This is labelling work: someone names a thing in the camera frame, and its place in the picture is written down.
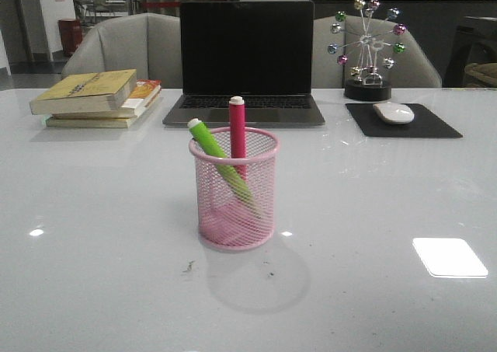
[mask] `black base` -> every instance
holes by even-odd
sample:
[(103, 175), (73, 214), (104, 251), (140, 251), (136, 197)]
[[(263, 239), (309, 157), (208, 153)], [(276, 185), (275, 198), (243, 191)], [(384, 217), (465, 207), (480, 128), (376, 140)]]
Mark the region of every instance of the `black base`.
[(391, 98), (391, 85), (383, 81), (381, 86), (363, 85), (356, 80), (345, 81), (345, 97), (358, 101), (385, 101)]

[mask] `marker cap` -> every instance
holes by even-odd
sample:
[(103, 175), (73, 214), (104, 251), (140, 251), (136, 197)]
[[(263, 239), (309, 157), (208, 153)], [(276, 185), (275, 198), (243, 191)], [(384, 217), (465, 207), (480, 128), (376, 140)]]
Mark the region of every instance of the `marker cap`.
[(234, 96), (230, 99), (230, 105), (245, 105), (245, 101), (240, 96)]
[(192, 120), (190, 120), (190, 121), (188, 122), (188, 124), (187, 124), (188, 129), (191, 129), (191, 128), (195, 127), (195, 126), (196, 126), (197, 124), (199, 124), (199, 123), (202, 123), (202, 120), (200, 120), (200, 119), (198, 119), (198, 118), (196, 118), (196, 117), (195, 117), (195, 118), (193, 118), (193, 119), (192, 119)]

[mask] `chair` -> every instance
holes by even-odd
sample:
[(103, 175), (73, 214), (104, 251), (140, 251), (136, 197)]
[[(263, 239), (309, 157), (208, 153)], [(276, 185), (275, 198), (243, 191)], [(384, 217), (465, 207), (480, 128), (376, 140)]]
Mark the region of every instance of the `chair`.
[(72, 0), (72, 3), (75, 8), (76, 19), (79, 19), (83, 23), (85, 21), (85, 6), (80, 0)]
[(497, 88), (497, 63), (470, 63), (464, 68), (463, 86)]
[[(386, 33), (392, 30), (395, 23), (382, 19), (372, 19), (370, 29), (374, 33)], [(314, 53), (312, 61), (312, 87), (313, 88), (342, 88), (343, 83), (350, 77), (350, 62), (344, 68), (336, 63), (336, 58), (343, 54), (339, 49), (337, 54), (328, 53), (329, 44), (344, 45), (359, 39), (363, 34), (363, 22), (359, 16), (347, 15), (345, 30), (350, 33), (332, 34), (330, 27), (336, 23), (335, 17), (316, 19), (314, 22)], [(405, 51), (393, 56), (394, 67), (391, 70), (380, 67), (380, 74), (388, 80), (394, 88), (439, 88), (442, 79), (438, 71), (433, 67), (421, 47), (416, 43), (409, 31), (400, 36), (402, 43), (406, 46)], [(397, 37), (389, 33), (382, 37), (385, 42), (393, 44)], [(354, 53), (351, 60), (357, 58)]]
[(138, 78), (182, 87), (179, 18), (153, 13), (108, 19), (94, 26), (62, 70), (62, 78), (87, 72), (137, 69)]
[(116, 16), (116, 13), (110, 8), (106, 1), (107, 0), (92, 0), (91, 5), (86, 6), (86, 12), (93, 12), (94, 23), (96, 23), (96, 14), (100, 14), (100, 20), (102, 20), (102, 13), (107, 13), (112, 16)]

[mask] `red trash can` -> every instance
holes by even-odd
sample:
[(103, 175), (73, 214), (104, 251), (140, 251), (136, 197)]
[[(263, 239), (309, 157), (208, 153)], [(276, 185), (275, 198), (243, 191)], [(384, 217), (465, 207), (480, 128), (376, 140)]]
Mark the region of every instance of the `red trash can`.
[(66, 57), (70, 57), (83, 41), (81, 23), (78, 19), (60, 19), (59, 32), (61, 33), (62, 50)]

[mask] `white computer mouse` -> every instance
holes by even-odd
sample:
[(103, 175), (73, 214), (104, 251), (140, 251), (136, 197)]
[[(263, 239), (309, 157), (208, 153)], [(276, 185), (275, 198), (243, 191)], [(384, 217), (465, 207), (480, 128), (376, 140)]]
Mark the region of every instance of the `white computer mouse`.
[(378, 116), (389, 124), (407, 124), (414, 119), (411, 107), (402, 103), (382, 102), (373, 104)]

